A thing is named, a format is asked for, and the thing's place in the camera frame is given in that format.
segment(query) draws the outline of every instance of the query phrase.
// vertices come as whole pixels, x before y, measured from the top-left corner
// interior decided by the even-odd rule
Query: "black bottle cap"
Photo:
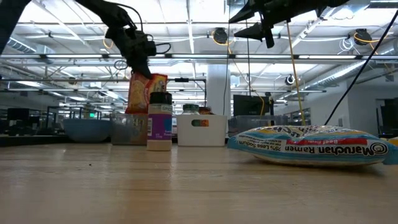
[[[150,94],[149,103],[150,104],[166,104],[171,105],[173,102],[172,95],[170,93],[165,92],[153,92]]]

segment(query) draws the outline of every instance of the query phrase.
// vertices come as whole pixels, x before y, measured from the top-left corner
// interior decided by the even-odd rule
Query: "maruchan ramen package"
[[[131,75],[126,114],[147,114],[150,94],[155,91],[166,91],[167,75],[152,74],[152,76],[153,79],[149,80],[140,73]]]
[[[398,164],[398,148],[362,131],[333,126],[269,126],[237,134],[228,148],[290,165]]]

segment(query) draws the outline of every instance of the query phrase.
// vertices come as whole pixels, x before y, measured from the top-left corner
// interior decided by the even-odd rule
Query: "black monitor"
[[[264,102],[264,111],[261,113],[262,100],[258,96],[234,95],[234,116],[240,115],[264,115],[269,112],[269,99],[261,97]]]

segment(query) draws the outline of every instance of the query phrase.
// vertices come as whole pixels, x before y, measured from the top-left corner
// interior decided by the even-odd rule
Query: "desk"
[[[1,223],[395,223],[398,166],[317,169],[244,152],[0,149]]]

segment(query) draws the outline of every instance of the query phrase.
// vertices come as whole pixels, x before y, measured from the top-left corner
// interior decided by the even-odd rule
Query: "purple label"
[[[149,114],[148,115],[148,140],[172,139],[172,115]]]

